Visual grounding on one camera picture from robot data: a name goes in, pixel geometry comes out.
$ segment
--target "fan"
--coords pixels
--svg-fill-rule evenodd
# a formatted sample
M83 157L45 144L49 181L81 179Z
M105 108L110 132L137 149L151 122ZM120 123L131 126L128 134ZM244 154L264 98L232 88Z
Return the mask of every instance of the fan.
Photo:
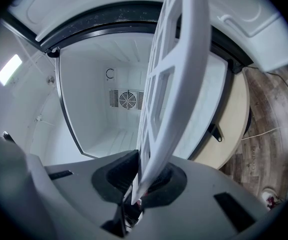
M128 91L120 95L119 102L124 108L131 109L136 104L136 98Z

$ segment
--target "white wall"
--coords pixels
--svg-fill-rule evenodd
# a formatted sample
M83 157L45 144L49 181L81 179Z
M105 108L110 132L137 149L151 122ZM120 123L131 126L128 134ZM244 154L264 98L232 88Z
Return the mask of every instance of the white wall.
M63 50L60 77L63 99L76 138L85 151L107 126L104 66L87 56Z
M57 112L55 127L49 136L46 148L44 165L59 165L90 160L91 158L80 154L66 124L61 108Z
M41 162L45 162L45 154L49 141L50 134L56 126L58 114L62 113L58 99L57 89L54 87L53 91L47 96L45 103L41 106L38 116L39 121L32 122L32 140L30 145L30 153L38 155Z
M17 39L0 24L0 70L15 54L19 55L23 63L9 83L5 86L0 84L0 136L3 131L7 131L29 153L36 127L35 119L53 89L47 85L46 77L54 75L55 68L45 55L27 42ZM32 56L38 68L29 60L29 56Z

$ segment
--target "black slot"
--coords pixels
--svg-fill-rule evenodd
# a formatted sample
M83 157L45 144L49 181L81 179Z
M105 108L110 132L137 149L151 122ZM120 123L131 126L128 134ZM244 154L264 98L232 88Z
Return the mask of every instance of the black slot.
M64 170L64 171L48 174L48 176L53 181L53 180L60 179L60 178L63 178L72 174L73 173L70 170Z
M220 193L214 195L214 198L238 232L242 232L255 222L230 194Z

